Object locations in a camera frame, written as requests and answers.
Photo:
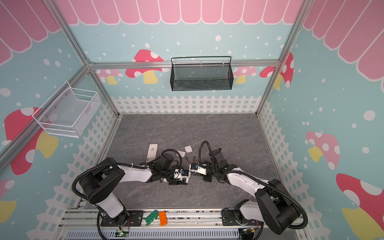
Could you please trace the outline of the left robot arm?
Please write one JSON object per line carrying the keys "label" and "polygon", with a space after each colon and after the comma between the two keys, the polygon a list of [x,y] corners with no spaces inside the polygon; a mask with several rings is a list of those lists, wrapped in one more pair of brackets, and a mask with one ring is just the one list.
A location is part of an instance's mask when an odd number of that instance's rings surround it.
{"label": "left robot arm", "polygon": [[113,193],[118,184],[165,180],[169,185],[186,185],[190,176],[190,172],[182,167],[181,154],[176,150],[166,149],[154,160],[139,165],[119,163],[114,158],[106,158],[78,175],[72,183],[72,191],[117,224],[122,224],[128,220],[129,214]]}

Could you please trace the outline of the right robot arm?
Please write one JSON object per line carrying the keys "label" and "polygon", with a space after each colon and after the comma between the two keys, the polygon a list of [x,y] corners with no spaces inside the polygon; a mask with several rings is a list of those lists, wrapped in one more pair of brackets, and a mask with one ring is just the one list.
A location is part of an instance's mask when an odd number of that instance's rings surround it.
{"label": "right robot arm", "polygon": [[205,170],[203,180],[211,182],[216,178],[221,184],[238,187],[256,200],[242,200],[229,212],[228,221],[241,226],[254,221],[261,228],[267,225],[275,234],[280,235],[286,229],[300,230],[309,223],[305,209],[296,201],[278,179],[266,181],[259,179],[239,168],[228,164],[221,149],[213,150],[208,141],[199,147],[198,168]]}

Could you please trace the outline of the white remote control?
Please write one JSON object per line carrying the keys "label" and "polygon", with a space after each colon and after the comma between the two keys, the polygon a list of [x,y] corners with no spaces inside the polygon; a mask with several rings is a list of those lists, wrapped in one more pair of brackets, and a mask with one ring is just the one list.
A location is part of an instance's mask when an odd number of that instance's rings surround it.
{"label": "white remote control", "polygon": [[157,157],[158,144],[150,144],[147,153],[147,163],[153,161]]}
{"label": "white remote control", "polygon": [[178,181],[181,185],[187,185],[190,181],[190,177],[182,176],[181,178],[178,178]]}

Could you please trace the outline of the white battery cover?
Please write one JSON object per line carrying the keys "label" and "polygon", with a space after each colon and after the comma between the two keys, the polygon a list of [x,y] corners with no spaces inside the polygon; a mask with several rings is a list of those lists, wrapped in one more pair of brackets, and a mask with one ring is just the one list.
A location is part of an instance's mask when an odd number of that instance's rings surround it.
{"label": "white battery cover", "polygon": [[186,146],[185,147],[185,152],[186,153],[191,153],[193,151],[192,147],[191,146]]}
{"label": "white battery cover", "polygon": [[185,157],[185,155],[186,155],[186,153],[185,152],[183,152],[183,151],[178,151],[178,153],[182,156],[182,158],[184,158]]}

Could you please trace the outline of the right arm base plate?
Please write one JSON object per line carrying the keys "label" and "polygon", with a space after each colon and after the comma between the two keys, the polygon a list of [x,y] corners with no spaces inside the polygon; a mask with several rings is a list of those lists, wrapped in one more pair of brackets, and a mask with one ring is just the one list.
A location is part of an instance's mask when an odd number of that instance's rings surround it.
{"label": "right arm base plate", "polygon": [[224,208],[221,211],[223,226],[259,226],[262,222],[247,220],[239,210]]}

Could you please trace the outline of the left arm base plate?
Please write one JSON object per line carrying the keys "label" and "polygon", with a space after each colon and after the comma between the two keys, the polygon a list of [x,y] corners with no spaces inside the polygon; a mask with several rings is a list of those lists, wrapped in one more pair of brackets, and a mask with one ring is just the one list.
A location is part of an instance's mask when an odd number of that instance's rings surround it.
{"label": "left arm base plate", "polygon": [[111,218],[108,214],[102,217],[102,227],[140,227],[143,220],[143,211],[123,210],[119,215]]}

